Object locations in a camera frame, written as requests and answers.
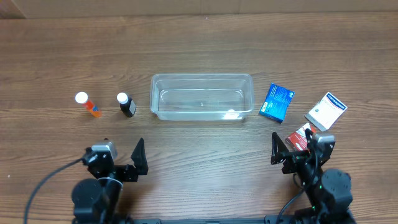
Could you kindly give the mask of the blue lozenge box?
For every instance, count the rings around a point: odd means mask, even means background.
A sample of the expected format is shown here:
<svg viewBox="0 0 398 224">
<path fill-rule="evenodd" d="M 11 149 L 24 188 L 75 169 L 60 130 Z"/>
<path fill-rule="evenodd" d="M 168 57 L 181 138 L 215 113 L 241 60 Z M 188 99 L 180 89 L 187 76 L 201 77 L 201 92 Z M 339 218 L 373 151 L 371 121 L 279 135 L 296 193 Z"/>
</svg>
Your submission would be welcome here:
<svg viewBox="0 0 398 224">
<path fill-rule="evenodd" d="M 259 110 L 259 114 L 273 119 L 278 123 L 282 123 L 294 95 L 294 91 L 271 83 L 264 103 Z"/>
</svg>

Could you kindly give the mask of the dark brown medicine bottle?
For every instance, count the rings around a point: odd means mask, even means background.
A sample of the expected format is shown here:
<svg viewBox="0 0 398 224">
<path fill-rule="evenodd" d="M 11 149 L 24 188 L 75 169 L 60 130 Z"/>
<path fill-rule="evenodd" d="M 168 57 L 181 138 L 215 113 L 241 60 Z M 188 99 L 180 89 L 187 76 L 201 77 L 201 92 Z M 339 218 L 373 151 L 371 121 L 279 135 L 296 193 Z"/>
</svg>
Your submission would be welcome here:
<svg viewBox="0 0 398 224">
<path fill-rule="evenodd" d="M 125 92 L 118 93 L 116 98 L 123 114 L 128 118 L 132 118 L 136 112 L 136 104 L 132 98 Z"/>
</svg>

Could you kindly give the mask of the orange vitamin tablet tube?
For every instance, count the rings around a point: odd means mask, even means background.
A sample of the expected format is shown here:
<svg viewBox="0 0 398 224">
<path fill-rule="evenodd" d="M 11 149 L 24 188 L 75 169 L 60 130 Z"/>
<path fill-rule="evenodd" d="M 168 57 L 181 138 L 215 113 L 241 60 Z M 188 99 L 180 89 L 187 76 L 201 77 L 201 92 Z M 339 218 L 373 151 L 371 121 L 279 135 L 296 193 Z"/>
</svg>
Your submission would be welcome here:
<svg viewBox="0 0 398 224">
<path fill-rule="evenodd" d="M 102 112 L 99 108 L 89 99 L 89 96 L 84 91 L 78 92 L 75 95 L 75 101 L 85 107 L 95 118 L 99 118 Z"/>
</svg>

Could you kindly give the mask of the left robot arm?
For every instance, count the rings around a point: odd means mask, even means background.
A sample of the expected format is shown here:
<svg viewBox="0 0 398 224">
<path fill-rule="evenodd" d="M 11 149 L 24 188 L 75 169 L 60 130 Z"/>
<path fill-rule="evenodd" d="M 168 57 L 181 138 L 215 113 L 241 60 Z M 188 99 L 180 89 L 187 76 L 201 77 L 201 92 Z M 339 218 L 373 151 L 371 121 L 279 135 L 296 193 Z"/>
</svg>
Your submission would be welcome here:
<svg viewBox="0 0 398 224">
<path fill-rule="evenodd" d="M 115 145 L 104 139 L 86 148 L 82 162 L 93 175 L 76 184 L 72 191 L 73 223 L 132 223 L 130 216 L 116 212 L 125 182 L 136 182 L 149 171 L 144 140 L 140 139 L 131 154 L 132 164 L 116 165 Z"/>
</svg>

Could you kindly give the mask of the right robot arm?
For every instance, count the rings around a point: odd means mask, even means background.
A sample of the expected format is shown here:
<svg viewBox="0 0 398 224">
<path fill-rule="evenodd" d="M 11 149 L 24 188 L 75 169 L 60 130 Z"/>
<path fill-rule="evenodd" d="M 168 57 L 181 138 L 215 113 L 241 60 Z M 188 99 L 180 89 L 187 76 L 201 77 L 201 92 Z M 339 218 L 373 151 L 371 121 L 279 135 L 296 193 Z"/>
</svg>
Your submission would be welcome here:
<svg viewBox="0 0 398 224">
<path fill-rule="evenodd" d="M 305 130 L 307 148 L 303 151 L 290 151 L 279 135 L 272 133 L 271 164 L 283 163 L 282 173 L 299 177 L 295 181 L 300 191 L 291 198 L 277 215 L 265 217 L 267 223 L 355 223 L 349 210 L 353 201 L 351 177 L 339 169 L 322 170 L 335 147 L 335 136 L 328 132 L 314 133 Z M 311 204 L 284 215 L 288 207 L 302 194 L 306 194 Z"/>
</svg>

